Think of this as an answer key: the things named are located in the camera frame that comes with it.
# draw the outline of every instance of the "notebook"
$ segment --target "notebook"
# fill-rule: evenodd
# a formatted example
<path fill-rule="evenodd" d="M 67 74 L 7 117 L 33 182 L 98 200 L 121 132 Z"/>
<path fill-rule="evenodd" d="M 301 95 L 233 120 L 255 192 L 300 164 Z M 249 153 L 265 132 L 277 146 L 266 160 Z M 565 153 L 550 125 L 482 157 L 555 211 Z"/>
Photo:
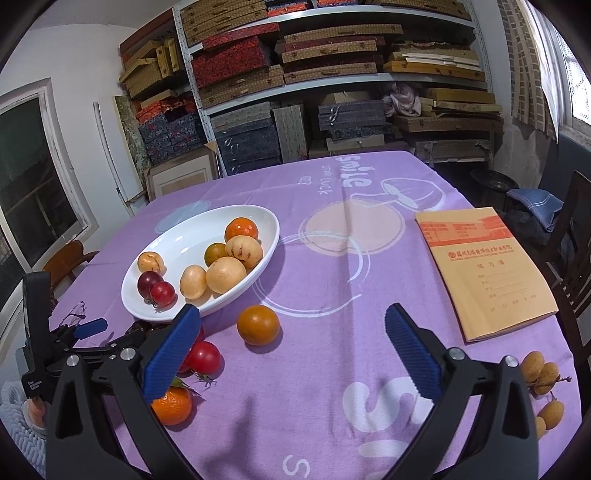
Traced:
<path fill-rule="evenodd" d="M 544 277 L 493 208 L 419 212 L 416 218 L 467 342 L 558 311 Z"/>

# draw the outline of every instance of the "white knitted fabric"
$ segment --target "white knitted fabric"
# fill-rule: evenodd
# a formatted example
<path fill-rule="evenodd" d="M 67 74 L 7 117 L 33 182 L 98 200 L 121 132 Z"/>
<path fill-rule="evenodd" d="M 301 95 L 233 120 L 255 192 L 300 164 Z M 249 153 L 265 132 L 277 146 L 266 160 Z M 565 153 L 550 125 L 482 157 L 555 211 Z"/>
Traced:
<path fill-rule="evenodd" d="M 27 399 L 20 382 L 6 382 L 2 387 L 0 420 L 8 434 L 35 470 L 45 478 L 46 441 L 27 425 L 21 406 Z"/>

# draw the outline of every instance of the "table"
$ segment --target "table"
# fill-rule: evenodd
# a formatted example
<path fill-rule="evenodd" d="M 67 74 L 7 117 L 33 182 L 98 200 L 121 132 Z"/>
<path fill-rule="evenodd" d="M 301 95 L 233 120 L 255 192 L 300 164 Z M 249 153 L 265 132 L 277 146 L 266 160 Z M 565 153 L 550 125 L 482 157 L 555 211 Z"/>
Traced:
<path fill-rule="evenodd" d="M 384 313 L 396 301 L 444 345 L 460 346 L 473 359 L 499 362 L 509 354 L 523 359 L 540 350 L 563 376 L 576 379 L 554 316 L 464 344 L 414 215 L 470 204 L 406 152 L 302 161 L 157 199 L 86 267 L 60 299 L 51 327 L 84 301 L 88 318 L 102 316 L 109 328 L 80 346 L 122 335 L 134 319 L 121 303 L 120 288 L 135 256 L 188 216 L 242 203 L 271 209 L 281 239 L 259 281 L 204 318 L 208 340 L 224 357 L 223 372 L 208 390 L 196 377 L 186 378 L 205 401 L 186 424 L 169 429 L 206 479 L 381 479 L 431 408 L 384 332 Z M 281 342 L 269 348 L 246 347 L 233 325 L 242 309 L 258 303 L 271 306 L 282 324 Z M 540 474 L 581 421 L 576 380 L 557 384 L 554 393 L 566 414 L 540 441 Z M 548 399 L 532 401 L 537 413 Z M 112 402 L 109 410 L 129 460 L 145 467 Z M 457 459 L 475 411 L 473 398 L 442 468 Z"/>

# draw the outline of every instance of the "peach circle print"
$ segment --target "peach circle print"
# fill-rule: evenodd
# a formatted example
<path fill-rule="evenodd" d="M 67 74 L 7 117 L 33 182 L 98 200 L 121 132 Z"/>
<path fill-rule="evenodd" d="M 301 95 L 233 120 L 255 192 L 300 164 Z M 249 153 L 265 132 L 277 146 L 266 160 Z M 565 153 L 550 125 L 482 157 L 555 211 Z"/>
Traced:
<path fill-rule="evenodd" d="M 357 198 L 319 210 L 302 223 L 299 233 L 302 243 L 311 250 L 339 257 L 356 253 L 348 238 L 354 240 L 361 253 L 377 254 L 400 240 L 404 229 L 404 218 L 391 205 Z"/>

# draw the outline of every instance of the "silver bolt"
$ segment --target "silver bolt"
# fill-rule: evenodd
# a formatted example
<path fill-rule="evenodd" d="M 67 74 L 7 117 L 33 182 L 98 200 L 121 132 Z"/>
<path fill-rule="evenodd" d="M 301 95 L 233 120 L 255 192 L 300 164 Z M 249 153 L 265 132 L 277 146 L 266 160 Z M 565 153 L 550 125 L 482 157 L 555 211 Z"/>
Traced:
<path fill-rule="evenodd" d="M 449 356 L 452 357 L 454 360 L 464 360 L 466 358 L 466 354 L 464 353 L 464 350 L 462 350 L 461 348 L 450 348 L 449 350 Z"/>
<path fill-rule="evenodd" d="M 76 365 L 78 365 L 79 361 L 80 361 L 80 357 L 78 355 L 70 355 L 68 357 L 68 360 L 66 360 L 66 365 L 68 367 L 75 367 Z"/>
<path fill-rule="evenodd" d="M 507 365 L 509 365 L 510 367 L 517 367 L 517 365 L 519 365 L 519 362 L 517 361 L 517 359 L 511 355 L 507 355 L 505 357 L 505 363 Z"/>
<path fill-rule="evenodd" d="M 124 348 L 123 350 L 121 350 L 119 356 L 123 360 L 131 360 L 133 357 L 135 357 L 135 349 L 130 347 Z"/>

